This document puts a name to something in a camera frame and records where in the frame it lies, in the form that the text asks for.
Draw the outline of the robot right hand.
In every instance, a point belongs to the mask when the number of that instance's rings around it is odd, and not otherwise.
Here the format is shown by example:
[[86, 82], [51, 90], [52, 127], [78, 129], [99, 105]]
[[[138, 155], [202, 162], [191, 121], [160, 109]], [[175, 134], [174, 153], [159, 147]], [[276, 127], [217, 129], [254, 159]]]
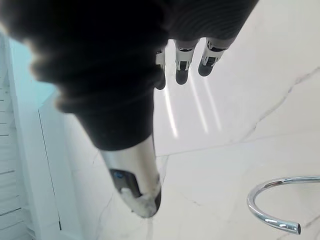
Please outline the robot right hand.
[[198, 41], [208, 76], [255, 0], [3, 0], [0, 25], [28, 46], [32, 73], [59, 90], [57, 106], [100, 150], [114, 187], [138, 216], [153, 217], [161, 181], [153, 137], [154, 90], [165, 87], [165, 48], [187, 82]]

